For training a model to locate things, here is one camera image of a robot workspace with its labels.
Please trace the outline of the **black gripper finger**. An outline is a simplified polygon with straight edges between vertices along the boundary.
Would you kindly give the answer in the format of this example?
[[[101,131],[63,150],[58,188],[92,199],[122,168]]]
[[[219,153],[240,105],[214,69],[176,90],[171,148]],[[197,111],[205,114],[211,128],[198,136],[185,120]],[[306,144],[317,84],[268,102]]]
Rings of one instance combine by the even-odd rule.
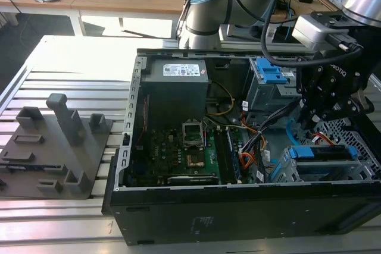
[[[313,129],[321,118],[316,114],[315,109],[310,109],[306,104],[306,99],[302,98],[299,102],[300,110],[298,115],[298,122],[303,130]]]
[[[373,111],[373,103],[364,95],[363,91],[357,91],[347,98],[336,100],[333,107],[326,112],[326,119],[350,118],[361,114],[369,114]]]

